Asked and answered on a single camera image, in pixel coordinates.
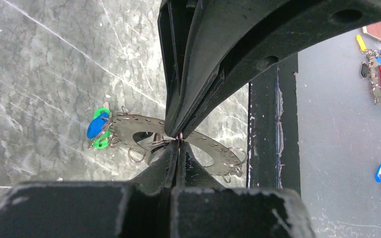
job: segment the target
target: circular metal plate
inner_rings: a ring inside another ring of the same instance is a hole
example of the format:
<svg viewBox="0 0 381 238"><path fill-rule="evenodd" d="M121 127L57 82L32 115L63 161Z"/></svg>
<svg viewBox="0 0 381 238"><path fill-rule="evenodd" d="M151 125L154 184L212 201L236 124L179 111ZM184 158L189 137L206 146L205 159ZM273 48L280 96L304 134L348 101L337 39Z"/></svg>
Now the circular metal plate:
<svg viewBox="0 0 381 238"><path fill-rule="evenodd" d="M137 132L144 131L164 134L164 121L160 119L140 115L122 115L112 117L110 120L113 121L111 129L119 137L121 144L129 147L136 145L136 142L133 140L133 135ZM231 168L225 165L235 165L238 164L240 160L231 151L224 154L224 151L228 151L228 148L224 145L196 131L192 132L185 141L211 156L214 164L205 167L210 174L218 176L226 176L228 174L241 176L235 167ZM141 153L145 151L145 149L138 146L134 146L134 148L141 150Z"/></svg>

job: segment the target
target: marble surface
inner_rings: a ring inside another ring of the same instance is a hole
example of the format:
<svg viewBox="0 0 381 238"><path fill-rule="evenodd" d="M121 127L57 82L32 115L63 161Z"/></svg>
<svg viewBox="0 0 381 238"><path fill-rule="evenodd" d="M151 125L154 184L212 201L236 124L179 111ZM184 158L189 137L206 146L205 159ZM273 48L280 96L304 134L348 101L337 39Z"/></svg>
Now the marble surface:
<svg viewBox="0 0 381 238"><path fill-rule="evenodd" d="M0 0L0 186L128 180L147 167L130 162L124 147L88 150L86 130L104 101L114 111L126 106L164 118L159 6L159 0ZM197 130L246 149L247 104L244 87ZM229 186L244 186L244 177Z"/></svg>

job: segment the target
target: metal ring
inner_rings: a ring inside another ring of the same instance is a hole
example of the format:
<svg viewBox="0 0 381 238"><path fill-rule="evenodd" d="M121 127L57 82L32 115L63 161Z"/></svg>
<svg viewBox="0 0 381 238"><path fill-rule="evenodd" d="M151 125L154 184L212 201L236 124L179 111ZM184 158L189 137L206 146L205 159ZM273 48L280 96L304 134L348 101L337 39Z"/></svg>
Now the metal ring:
<svg viewBox="0 0 381 238"><path fill-rule="evenodd" d="M158 140L158 141L152 141L147 143L147 147L152 148L154 147L157 148L159 146L164 146L165 144L169 144L172 140Z"/></svg>
<svg viewBox="0 0 381 238"><path fill-rule="evenodd" d="M238 147L229 147L229 148L227 148L227 149L228 149L228 150L225 150L225 151L221 152L221 156L224 156L224 155L225 155L226 153L228 153L228 152L240 151L240 152L243 152L243 153L245 154L245 159L243 159L242 161L240 161L240 162L237 163L237 164L227 164L227 163L223 163L224 165L229 166L229 167L238 167L238 166L240 166L240 165L246 163L246 161L248 160L248 154L247 154L242 148L238 148Z"/></svg>
<svg viewBox="0 0 381 238"><path fill-rule="evenodd" d="M88 146L88 149L91 149L94 145L94 143L99 140L113 125L112 118L107 119L107 122L101 127L101 132L98 133L93 140L91 141L91 144ZM117 136L115 137L114 133L110 131L110 135L108 138L104 138L104 140L108 139L108 144L111 148L115 148L117 145L119 145L120 140L117 139Z"/></svg>
<svg viewBox="0 0 381 238"><path fill-rule="evenodd" d="M224 175L222 176L223 177L223 180L226 182L226 183L231 183L231 174L229 173L229 180L226 180L226 177L224 177Z"/></svg>
<svg viewBox="0 0 381 238"><path fill-rule="evenodd" d="M183 143L183 133L182 132L180 132L180 134L178 135L177 139L179 141L179 148L180 148L180 146Z"/></svg>
<svg viewBox="0 0 381 238"><path fill-rule="evenodd" d="M235 167L235 170L237 172L237 177L240 178L243 175L242 169L240 169L240 167Z"/></svg>
<svg viewBox="0 0 381 238"><path fill-rule="evenodd" d="M140 116L139 114L130 113L130 111L125 106L122 106L121 109L122 109L122 112L121 113L120 112L117 113L117 115L120 115L120 116L125 116L125 115L131 115L131 116L133 116L133 115L137 115L137 116Z"/></svg>
<svg viewBox="0 0 381 238"><path fill-rule="evenodd" d="M127 156L128 156L128 158L129 158L132 162L134 162L134 163L141 163L142 161L145 160L145 156L147 155L147 152L144 153L144 155L142 156L142 159L141 159L141 160L134 160L134 159L132 158L132 155L130 154L130 151L133 149L133 147L134 147L135 145L129 147L129 149L127 150Z"/></svg>

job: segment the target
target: gray surface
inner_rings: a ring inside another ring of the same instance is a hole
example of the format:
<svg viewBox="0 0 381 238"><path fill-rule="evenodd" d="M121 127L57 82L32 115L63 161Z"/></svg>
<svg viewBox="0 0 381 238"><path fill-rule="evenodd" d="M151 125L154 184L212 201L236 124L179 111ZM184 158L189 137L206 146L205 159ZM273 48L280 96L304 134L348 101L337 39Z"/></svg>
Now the gray surface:
<svg viewBox="0 0 381 238"><path fill-rule="evenodd" d="M355 30L299 54L302 200L318 238L381 238L381 104L360 75ZM378 42L364 37L368 48Z"/></svg>
<svg viewBox="0 0 381 238"><path fill-rule="evenodd" d="M125 147L88 150L85 133L103 101L164 118L159 5L0 0L0 186L59 177L127 180L146 168L131 163ZM247 91L216 108L198 131L246 148ZM230 185L244 186L243 178Z"/></svg>

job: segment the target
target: bundle of keys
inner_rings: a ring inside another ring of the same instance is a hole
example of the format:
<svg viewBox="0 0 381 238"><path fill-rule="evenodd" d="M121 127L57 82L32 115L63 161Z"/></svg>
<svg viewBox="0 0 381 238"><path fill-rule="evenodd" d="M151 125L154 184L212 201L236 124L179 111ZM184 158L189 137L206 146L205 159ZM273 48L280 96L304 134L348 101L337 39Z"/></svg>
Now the bundle of keys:
<svg viewBox="0 0 381 238"><path fill-rule="evenodd" d="M134 139L134 135L137 133L144 133L142 137L146 138L153 135L153 141L142 146ZM163 120L130 113L124 106L122 106L122 112L111 115L107 102L94 113L93 121L87 130L87 137L91 139L89 149L127 146L129 148L128 157L132 162L145 162L147 165L152 163L152 151L164 150L172 140L175 140L165 136ZM211 175L222 176L226 183L231 182L231 176L241 177L243 175L242 165L248 159L247 153L243 149L226 147L197 131L192 132L186 142L198 147L212 158L214 163L204 166ZM132 151L141 154L142 158L137 159L132 156ZM235 152L243 153L245 158L240 160Z"/></svg>

